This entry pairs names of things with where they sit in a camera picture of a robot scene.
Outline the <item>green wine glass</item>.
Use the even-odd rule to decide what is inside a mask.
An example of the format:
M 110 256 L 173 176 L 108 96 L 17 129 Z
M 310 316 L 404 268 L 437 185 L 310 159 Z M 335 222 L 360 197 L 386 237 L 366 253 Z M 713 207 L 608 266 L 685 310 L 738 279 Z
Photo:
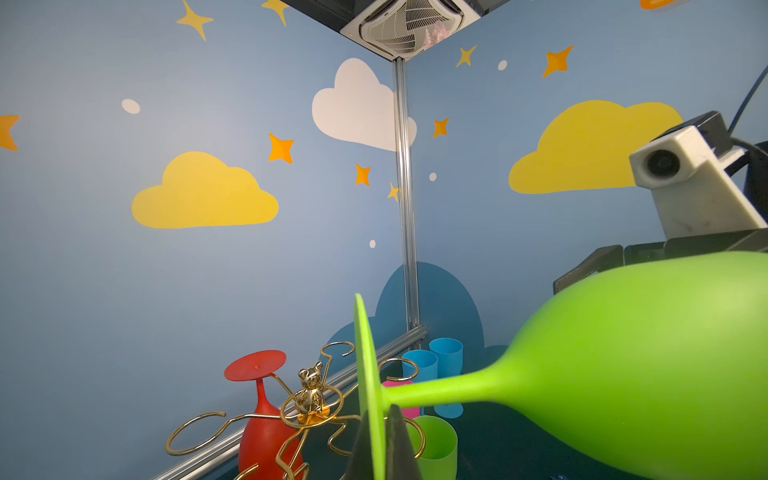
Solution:
M 425 436 L 417 463 L 424 480 L 455 480 L 458 469 L 458 436 L 446 420 L 431 415 L 416 417 Z
M 374 477 L 403 408 L 495 402 L 648 479 L 767 475 L 767 257 L 730 251 L 609 270 L 554 295 L 485 369 L 385 388 L 355 304 Z

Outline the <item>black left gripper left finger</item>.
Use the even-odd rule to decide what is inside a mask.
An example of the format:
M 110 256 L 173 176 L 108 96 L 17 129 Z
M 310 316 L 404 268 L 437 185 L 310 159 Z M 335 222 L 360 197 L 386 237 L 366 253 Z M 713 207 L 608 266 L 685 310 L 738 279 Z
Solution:
M 349 456 L 344 480 L 373 480 L 374 464 L 371 450 L 369 413 L 362 415 L 360 426 Z

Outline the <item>red wine glass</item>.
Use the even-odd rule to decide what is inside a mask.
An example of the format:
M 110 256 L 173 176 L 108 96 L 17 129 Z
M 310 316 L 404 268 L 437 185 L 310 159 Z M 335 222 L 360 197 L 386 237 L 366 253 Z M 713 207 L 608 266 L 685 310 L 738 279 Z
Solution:
M 264 350 L 246 355 L 231 363 L 224 371 L 233 382 L 255 381 L 257 387 L 256 414 L 272 415 L 277 419 L 251 418 L 244 429 L 239 449 L 238 467 L 241 473 L 255 464 L 259 468 L 247 479 L 282 479 L 284 471 L 275 457 L 283 443 L 296 432 L 279 419 L 279 409 L 267 399 L 264 379 L 275 373 L 286 362 L 286 354 L 279 350 Z

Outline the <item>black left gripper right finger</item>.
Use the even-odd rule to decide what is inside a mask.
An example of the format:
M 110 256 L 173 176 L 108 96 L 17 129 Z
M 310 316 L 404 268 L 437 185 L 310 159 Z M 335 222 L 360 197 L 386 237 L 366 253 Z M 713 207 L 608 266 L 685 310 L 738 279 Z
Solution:
M 402 409 L 392 405 L 386 420 L 387 480 L 422 479 L 407 426 Z

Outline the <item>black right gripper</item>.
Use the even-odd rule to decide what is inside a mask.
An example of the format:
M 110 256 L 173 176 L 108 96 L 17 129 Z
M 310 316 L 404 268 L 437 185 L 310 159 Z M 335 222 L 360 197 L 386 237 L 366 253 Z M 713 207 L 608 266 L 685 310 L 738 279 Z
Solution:
M 767 252 L 767 229 L 673 238 L 661 242 L 600 247 L 553 282 L 553 293 L 598 273 L 627 265 L 726 251 Z

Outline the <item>blue wine glass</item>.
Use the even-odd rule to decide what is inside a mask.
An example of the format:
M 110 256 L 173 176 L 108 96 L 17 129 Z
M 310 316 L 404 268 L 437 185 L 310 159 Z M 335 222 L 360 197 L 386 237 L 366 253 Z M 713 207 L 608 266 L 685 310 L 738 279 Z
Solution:
M 444 379 L 462 373 L 464 360 L 463 343 L 454 338 L 436 338 L 429 343 L 429 348 L 437 357 L 438 378 Z M 437 415 L 445 419 L 456 419 L 464 413 L 460 403 L 434 406 Z
M 403 377 L 415 382 L 428 382 L 438 378 L 438 357 L 429 350 L 412 350 L 402 355 Z

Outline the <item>blue wine glass front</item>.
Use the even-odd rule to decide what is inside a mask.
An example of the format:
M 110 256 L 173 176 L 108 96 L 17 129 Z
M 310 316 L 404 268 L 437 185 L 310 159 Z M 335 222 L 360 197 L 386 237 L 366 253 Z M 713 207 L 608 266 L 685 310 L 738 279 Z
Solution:
M 412 350 L 402 355 L 403 377 L 415 382 L 428 382 L 438 378 L 438 357 L 429 350 Z

